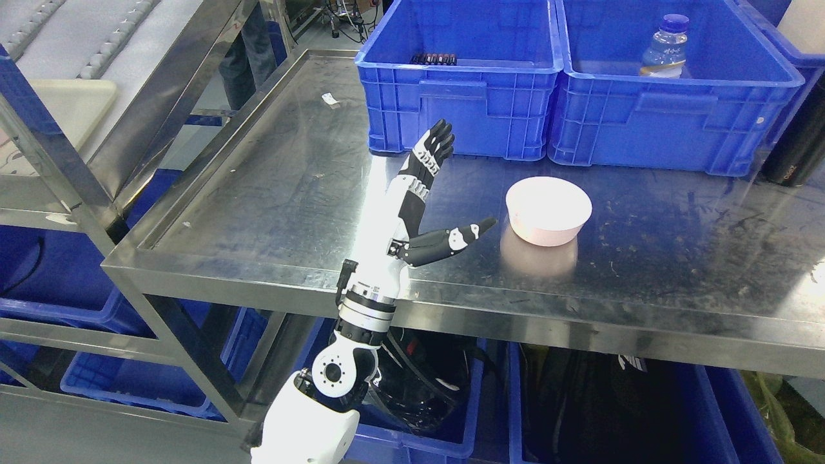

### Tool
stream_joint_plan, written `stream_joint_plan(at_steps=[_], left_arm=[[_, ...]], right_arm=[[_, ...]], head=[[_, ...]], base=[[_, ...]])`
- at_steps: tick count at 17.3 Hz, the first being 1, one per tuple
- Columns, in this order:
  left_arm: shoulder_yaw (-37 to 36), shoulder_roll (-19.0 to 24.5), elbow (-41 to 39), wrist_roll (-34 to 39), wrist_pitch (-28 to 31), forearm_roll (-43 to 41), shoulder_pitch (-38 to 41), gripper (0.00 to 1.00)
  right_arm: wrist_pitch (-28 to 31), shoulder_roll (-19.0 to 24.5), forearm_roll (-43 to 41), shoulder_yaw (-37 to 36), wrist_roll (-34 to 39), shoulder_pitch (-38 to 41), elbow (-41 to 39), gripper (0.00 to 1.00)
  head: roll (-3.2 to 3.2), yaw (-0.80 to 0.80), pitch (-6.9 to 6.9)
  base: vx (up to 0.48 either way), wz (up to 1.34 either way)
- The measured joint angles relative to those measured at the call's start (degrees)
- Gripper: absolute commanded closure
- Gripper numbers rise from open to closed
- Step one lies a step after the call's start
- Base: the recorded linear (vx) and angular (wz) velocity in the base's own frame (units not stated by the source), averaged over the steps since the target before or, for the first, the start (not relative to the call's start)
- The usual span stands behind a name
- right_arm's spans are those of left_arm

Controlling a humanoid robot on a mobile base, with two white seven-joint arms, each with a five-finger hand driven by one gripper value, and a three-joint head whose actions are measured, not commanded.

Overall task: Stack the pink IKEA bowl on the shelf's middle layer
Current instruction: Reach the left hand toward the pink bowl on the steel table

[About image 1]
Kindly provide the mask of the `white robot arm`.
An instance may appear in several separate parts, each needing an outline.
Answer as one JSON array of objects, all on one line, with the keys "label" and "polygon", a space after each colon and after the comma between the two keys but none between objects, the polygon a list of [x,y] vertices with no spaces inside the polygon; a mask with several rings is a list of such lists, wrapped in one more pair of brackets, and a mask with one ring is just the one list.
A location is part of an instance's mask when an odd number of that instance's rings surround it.
[{"label": "white robot arm", "polygon": [[353,443],[362,402],[378,368],[406,264],[371,258],[349,271],[338,296],[332,341],[310,367],[294,372],[273,400],[253,463],[338,463]]}]

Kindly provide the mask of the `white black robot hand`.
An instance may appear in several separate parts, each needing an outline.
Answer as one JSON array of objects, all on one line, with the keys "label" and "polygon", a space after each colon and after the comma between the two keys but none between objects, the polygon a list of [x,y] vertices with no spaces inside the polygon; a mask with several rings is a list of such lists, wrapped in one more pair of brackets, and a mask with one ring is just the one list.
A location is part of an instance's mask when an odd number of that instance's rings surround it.
[{"label": "white black robot hand", "polygon": [[389,183],[368,228],[365,253],[358,259],[348,297],[392,305],[400,294],[404,268],[421,267],[459,255],[494,226],[487,217],[451,229],[422,233],[420,226],[435,178],[454,153],[456,136],[445,119],[425,130]]}]

